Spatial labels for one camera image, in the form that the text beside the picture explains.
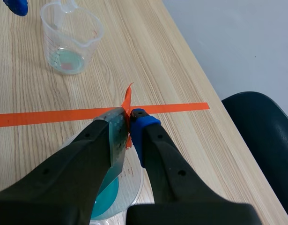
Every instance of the wooden table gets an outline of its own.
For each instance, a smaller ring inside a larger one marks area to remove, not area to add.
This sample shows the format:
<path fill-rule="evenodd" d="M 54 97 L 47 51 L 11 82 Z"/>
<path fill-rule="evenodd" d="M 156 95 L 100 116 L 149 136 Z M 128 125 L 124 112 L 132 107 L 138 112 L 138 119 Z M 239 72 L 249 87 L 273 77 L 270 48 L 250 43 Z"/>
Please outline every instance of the wooden table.
<path fill-rule="evenodd" d="M 40 8 L 26 17 L 0 0 L 0 113 L 119 106 L 129 83 L 132 105 L 208 102 L 210 110 L 155 115 L 185 159 L 216 193 L 251 203 L 263 224 L 288 216 L 161 0 L 80 0 L 105 35 L 86 71 L 59 75 L 42 49 Z M 0 190 L 57 151 L 86 121 L 0 128 Z M 139 202 L 153 201 L 148 177 Z"/>

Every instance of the blue water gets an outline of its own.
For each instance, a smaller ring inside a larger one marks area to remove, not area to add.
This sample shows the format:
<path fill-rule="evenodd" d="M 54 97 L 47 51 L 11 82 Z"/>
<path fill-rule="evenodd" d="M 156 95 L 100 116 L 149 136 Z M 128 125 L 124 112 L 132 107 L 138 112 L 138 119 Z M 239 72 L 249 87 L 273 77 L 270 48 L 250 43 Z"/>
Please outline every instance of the blue water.
<path fill-rule="evenodd" d="M 54 69 L 65 74 L 77 74 L 84 69 L 84 60 L 81 55 L 62 48 L 51 53 L 48 62 Z"/>
<path fill-rule="evenodd" d="M 118 177 L 97 196 L 94 208 L 92 211 L 91 219 L 100 216 L 102 213 L 106 212 L 109 207 L 114 203 L 119 190 L 119 180 Z"/>

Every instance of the measuring cup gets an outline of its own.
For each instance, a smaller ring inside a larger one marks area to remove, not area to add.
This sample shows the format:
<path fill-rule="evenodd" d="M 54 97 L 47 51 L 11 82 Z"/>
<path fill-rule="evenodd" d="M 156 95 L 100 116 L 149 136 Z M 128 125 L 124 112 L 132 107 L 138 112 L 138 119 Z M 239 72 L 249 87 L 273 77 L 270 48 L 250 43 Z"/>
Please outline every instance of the measuring cup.
<path fill-rule="evenodd" d="M 99 19 L 78 7 L 74 0 L 61 4 L 57 0 L 44 5 L 44 55 L 54 69 L 65 74 L 77 74 L 88 65 L 103 36 Z"/>

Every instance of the chair backrest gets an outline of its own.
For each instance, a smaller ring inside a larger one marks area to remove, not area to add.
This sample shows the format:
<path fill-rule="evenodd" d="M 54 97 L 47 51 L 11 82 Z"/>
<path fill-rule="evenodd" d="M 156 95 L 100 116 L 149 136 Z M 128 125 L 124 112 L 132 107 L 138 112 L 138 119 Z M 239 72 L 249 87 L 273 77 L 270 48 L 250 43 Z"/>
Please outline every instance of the chair backrest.
<path fill-rule="evenodd" d="M 288 117 L 257 92 L 235 94 L 222 102 L 288 214 Z"/>

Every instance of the orange tape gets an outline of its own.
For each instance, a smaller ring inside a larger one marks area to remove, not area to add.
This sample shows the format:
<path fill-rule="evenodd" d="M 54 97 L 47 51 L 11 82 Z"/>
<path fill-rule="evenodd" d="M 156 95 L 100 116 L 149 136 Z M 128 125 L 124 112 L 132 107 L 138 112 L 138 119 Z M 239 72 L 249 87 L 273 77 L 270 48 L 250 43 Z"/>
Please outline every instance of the orange tape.
<path fill-rule="evenodd" d="M 29 124 L 64 122 L 73 120 L 89 120 L 113 108 L 114 107 L 0 114 L 0 128 L 19 126 L 19 125 L 29 125 Z M 154 113 L 173 113 L 182 111 L 205 110 L 209 109 L 209 106 L 207 103 L 131 106 L 131 110 L 135 108 L 142 108 L 147 113 L 154 114 Z"/>

